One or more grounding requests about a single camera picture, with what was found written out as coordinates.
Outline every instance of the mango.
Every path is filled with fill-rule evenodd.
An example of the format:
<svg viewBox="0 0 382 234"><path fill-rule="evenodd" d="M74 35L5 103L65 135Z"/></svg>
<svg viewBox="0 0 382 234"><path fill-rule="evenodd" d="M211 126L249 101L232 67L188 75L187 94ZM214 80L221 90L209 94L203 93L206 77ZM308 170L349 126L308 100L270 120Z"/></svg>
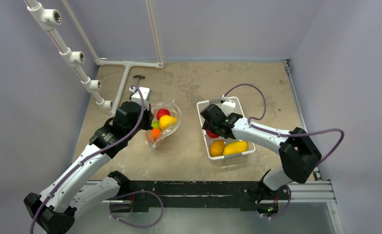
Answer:
<svg viewBox="0 0 382 234"><path fill-rule="evenodd" d="M173 126L177 123L177 119L172 116L161 116L159 119L159 129L164 131L165 129Z"/></svg>
<svg viewBox="0 0 382 234"><path fill-rule="evenodd" d="M240 140L230 143L224 147L223 155L238 154L246 151L248 148L247 142Z"/></svg>
<svg viewBox="0 0 382 234"><path fill-rule="evenodd" d="M210 147L211 157L218 157L223 155L224 146L225 145L223 140L215 140Z"/></svg>

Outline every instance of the cable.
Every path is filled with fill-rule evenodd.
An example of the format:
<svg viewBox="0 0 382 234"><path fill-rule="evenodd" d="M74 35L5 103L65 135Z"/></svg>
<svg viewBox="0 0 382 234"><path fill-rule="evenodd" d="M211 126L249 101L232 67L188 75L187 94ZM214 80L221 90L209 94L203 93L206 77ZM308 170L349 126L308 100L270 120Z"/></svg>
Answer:
<svg viewBox="0 0 382 234"><path fill-rule="evenodd" d="M134 194L140 194L140 193L146 193L146 194L151 194L151 195L155 196L156 199L158 199L159 204L161 204L161 213L160 213L158 219L157 219L155 222L153 222L153 223L151 223L151 224L148 224L148 225L136 225L136 224L127 222L127 221L122 220L122 219L116 217L115 215L113 215L113 214L112 214L111 205L109 204L109 213L111 214L110 217L112 217L112 218L114 218L115 220L117 220L117 221L119 221L119 222L121 222L121 223L124 223L124 224L126 224L126 225L128 225L128 226L134 227L134 228L150 228L150 227L154 226L155 224L157 224L157 223L161 220L162 215L164 214L164 204L162 204L162 200L161 200L161 198L158 197L158 195L156 195L155 193L150 192L150 191L143 190L143 191L136 191L136 192L132 192L132 193L125 194L125 195L121 195L121 196L116 196L116 197L113 197L113 198L111 198L111 199L120 199L120 198L123 198L123 197L126 197L126 196L131 196L131 195L134 195Z"/></svg>
<svg viewBox="0 0 382 234"><path fill-rule="evenodd" d="M132 128L132 130L126 134L123 138L121 138L120 140L116 141L115 143L111 144L111 145L108 145L107 147L101 149L101 150L98 150L96 151L95 153L91 154L91 155L88 155L86 156L86 158L84 158L83 160L81 160L80 164L77 164L75 165L75 167L73 167L57 184L56 186L51 190L51 192L48 194L48 196L44 199L44 201L42 202L42 204L39 206L38 210L36 211L35 213L35 216L33 217L33 220L32 220L32 224L30 225L30 234L33 234L33 229L35 228L35 224L36 224L36 220L38 219L39 215L40 215L40 212L42 211L42 208L48 203L48 201L50 200L50 198L53 197L53 195L56 193L57 189L64 183L64 181L70 176L72 175L79 167L80 165L83 165L86 161L88 161L89 159L91 159L92 157L120 144L121 142L125 141L128 137L130 137L135 131L136 129L138 128L138 126L140 125L141 123L141 120L142 120L142 117L144 115L144 109L145 109L145 104L144 104L144 98L142 96L142 93L141 91L139 90L139 88L136 86L136 85L132 85L131 88L135 88L138 93L139 93L139 96L141 98L141 113L139 114L139 118L138 118L138 121L136 122L136 125Z"/></svg>
<svg viewBox="0 0 382 234"><path fill-rule="evenodd" d="M277 213L275 216L269 217L269 218L277 218L277 217L279 217L282 213L284 213L287 210L288 205L290 204L290 201L291 201L291 189L290 189L290 187L287 184L286 184L286 188L287 188L287 191L288 191L287 204L284 206L284 208L279 213Z"/></svg>
<svg viewBox="0 0 382 234"><path fill-rule="evenodd" d="M265 128L261 128L261 127L252 125L251 124L251 118L252 117L248 118L248 123L249 123L249 125L251 127L255 128L255 129L258 129L260 131L266 132L266 133L270 133L270 134L279 136L279 137L309 137L309 136L320 135L320 134L330 133L330 132L340 132L339 140L336 142L336 144L333 146L333 148L317 163L316 166L319 166L322 162L324 162L337 149L337 147L340 145L340 143L342 142L342 140L344 138L344 131L342 129L340 129L340 128L330 128L330 129L320 130L320 131L311 132L311 133L280 134L280 133L277 133L275 131L271 131L271 130L268 130L268 129L265 129Z"/></svg>
<svg viewBox="0 0 382 234"><path fill-rule="evenodd" d="M256 117L249 117L248 118L248 124L251 127L255 128L257 130L260 130L260 131L263 131L263 132L266 132L266 133L270 133L270 134L276 135L278 137L309 137L309 136L320 135L320 134L325 134L325 133L330 133L330 132L339 132L340 133L339 140L336 142L336 144L333 146L333 148L317 163L316 166L319 166L322 162L324 162L337 149L337 147L343 141L344 131L342 129L340 129L340 128L330 128L330 129L326 129L326 130L320 130L320 131L316 131L316 132L302 133L302 134L281 134L281 133L278 133L278 132L275 132L275 131L271 131L271 130L268 130L268 129L265 129L265 128L261 128L261 127L252 125L251 124L251 120L252 119L254 119L254 120L262 120L264 118L264 116L266 115L267 104L266 104L266 98L264 97L263 92L261 92L261 90L259 88L257 88L253 84L243 83L243 84L239 84L239 85L236 85L236 86L232 87L230 90L228 90L224 94L224 97L226 97L227 94L229 94L229 92L231 92L233 89L235 89L235 88L237 88L239 86L243 86L243 85L253 87L254 89L256 89L261 94L261 97L263 98L264 110L263 110L263 114L261 115L261 117L260 118L256 118Z"/></svg>
<svg viewBox="0 0 382 234"><path fill-rule="evenodd" d="M259 88L257 88L255 85L248 84L248 83L238 84L238 85L230 88L223 96L226 97L232 90L234 90L237 87L243 86L243 85L250 86L250 87L256 89L261 94L261 97L263 98L263 105L264 105L263 114L261 115L260 118L255 118L255 117L250 117L250 118L253 118L253 119L258 120L258 121L262 120L264 118L264 116L266 115L266 108L267 108L266 97L264 96L263 92L261 92L261 90Z"/></svg>

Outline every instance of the beige table surface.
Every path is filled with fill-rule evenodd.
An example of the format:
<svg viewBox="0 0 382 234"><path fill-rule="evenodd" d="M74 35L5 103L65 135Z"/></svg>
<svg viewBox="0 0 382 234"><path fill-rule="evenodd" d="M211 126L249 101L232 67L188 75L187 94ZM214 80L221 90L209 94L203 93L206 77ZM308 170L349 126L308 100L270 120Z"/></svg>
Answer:
<svg viewBox="0 0 382 234"><path fill-rule="evenodd" d="M105 100L114 100L123 71L123 66L99 68L97 79L102 82L99 93ZM128 88L136 82L134 75L146 76L140 86L151 88L151 103L175 99L182 112L181 124L157 149L147 145L144 131L138 132L128 147L103 166L92 180L102 180L115 170L132 180L259 180L268 169L281 165L279 156L256 146L256 152L251 155L211 161L198 119L197 102L220 98L239 83L255 84L264 92L267 113L261 124L288 130L301 127L282 63L176 62L166 63L162 70L135 67L129 73L121 102L129 98ZM240 87L230 96L240 99L247 117L261 115L263 101L254 89ZM91 98L74 160L106 119Z"/></svg>

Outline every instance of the clear plastic bag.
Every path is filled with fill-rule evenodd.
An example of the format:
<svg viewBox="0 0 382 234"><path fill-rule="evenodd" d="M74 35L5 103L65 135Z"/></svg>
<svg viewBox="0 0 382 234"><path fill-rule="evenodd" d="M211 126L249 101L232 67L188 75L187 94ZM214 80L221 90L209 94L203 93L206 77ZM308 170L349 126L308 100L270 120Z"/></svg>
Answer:
<svg viewBox="0 0 382 234"><path fill-rule="evenodd" d="M159 134L156 140L153 139L152 130L148 130L146 132L145 138L147 139L147 143L153 149L158 147L158 145L161 144L164 138L174 133L181 122L181 111L179 110L178 106L175 104L175 100L172 100L171 102L162 101L162 102L157 102L152 104L151 112L154 115L153 121L157 121L156 113L158 112L159 109L162 109L162 108L169 110L170 116L175 117L177 119L177 122L174 125L168 127L167 129L161 131L161 133Z"/></svg>

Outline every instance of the green fruit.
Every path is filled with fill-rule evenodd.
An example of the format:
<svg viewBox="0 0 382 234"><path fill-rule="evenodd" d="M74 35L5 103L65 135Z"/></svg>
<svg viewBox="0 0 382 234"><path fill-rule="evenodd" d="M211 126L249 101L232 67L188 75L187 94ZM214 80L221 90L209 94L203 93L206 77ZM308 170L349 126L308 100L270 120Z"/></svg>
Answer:
<svg viewBox="0 0 382 234"><path fill-rule="evenodd" d="M153 121L152 122L152 127L156 128L156 129L159 129L159 122L158 121Z"/></svg>

